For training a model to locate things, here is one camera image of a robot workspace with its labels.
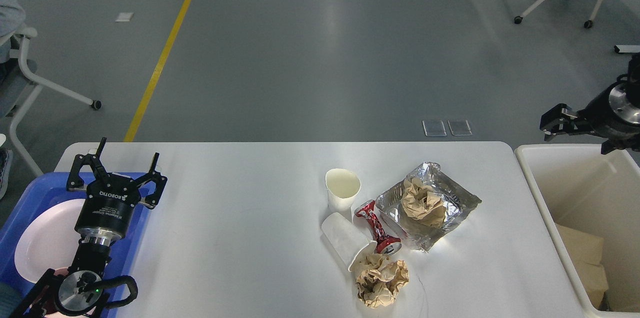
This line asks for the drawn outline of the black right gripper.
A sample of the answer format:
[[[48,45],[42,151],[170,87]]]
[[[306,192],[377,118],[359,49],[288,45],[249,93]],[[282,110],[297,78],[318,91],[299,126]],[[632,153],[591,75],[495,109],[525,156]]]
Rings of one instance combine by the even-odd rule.
[[[639,84],[613,83],[580,111],[560,103],[542,114],[539,129],[544,141],[558,135],[594,135],[605,138],[601,154],[615,150],[640,151]]]

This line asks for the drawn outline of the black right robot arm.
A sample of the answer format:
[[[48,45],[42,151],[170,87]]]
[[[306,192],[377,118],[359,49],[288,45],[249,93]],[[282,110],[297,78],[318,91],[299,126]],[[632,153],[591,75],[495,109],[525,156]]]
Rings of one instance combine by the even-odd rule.
[[[541,116],[539,128],[544,140],[559,135],[601,137],[601,154],[615,150],[640,150],[640,62],[634,54],[627,71],[601,91],[585,109],[574,111],[560,103]]]

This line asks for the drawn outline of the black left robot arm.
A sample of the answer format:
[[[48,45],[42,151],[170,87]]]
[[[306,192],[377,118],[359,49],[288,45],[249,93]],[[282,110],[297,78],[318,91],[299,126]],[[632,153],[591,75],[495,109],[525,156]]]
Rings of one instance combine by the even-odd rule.
[[[78,248],[66,274],[48,269],[38,279],[12,318],[43,318],[52,304],[62,315],[98,318],[138,297],[138,286],[129,275],[105,278],[114,243],[125,239],[137,206],[154,209],[162,197],[167,177],[157,170],[155,153],[148,172],[133,179],[108,172],[101,162],[106,145],[102,138],[95,153],[74,157],[66,181],[67,191],[85,194],[74,230]]]

